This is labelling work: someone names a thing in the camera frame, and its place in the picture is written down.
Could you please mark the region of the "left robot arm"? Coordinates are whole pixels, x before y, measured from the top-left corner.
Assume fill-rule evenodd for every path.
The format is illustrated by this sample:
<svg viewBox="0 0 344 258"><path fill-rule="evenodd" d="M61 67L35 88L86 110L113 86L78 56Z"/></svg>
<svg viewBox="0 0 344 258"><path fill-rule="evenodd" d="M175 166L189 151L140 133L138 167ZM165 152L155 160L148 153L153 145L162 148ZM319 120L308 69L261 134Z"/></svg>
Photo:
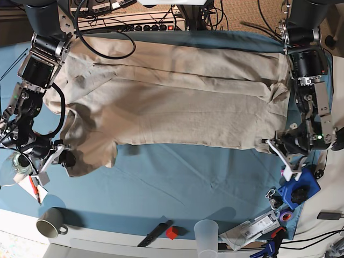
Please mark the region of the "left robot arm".
<svg viewBox="0 0 344 258"><path fill-rule="evenodd" d="M287 18L278 26L302 122L295 129L276 132L266 143L285 167L294 171L313 150L343 149L343 129L333 126L321 80L329 66L321 46L320 24L329 7L336 4L338 1L293 1Z"/></svg>

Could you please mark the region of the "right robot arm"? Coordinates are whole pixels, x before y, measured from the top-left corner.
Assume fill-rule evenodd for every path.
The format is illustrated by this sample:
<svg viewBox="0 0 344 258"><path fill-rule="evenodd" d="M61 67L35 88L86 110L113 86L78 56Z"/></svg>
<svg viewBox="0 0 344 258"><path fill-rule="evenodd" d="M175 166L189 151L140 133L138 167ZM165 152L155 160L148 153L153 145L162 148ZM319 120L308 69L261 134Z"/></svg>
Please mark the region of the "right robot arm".
<svg viewBox="0 0 344 258"><path fill-rule="evenodd" d="M61 140L52 139L62 129L66 104L62 90L54 80L65 63L74 39L74 22L70 1L19 1L25 8L34 34L31 48L18 70L17 83L10 102L1 113L1 148L15 149L29 164L40 160L33 175L46 168L68 151ZM61 100L60 121L48 134L33 130L35 117L41 111L48 89L54 89Z"/></svg>

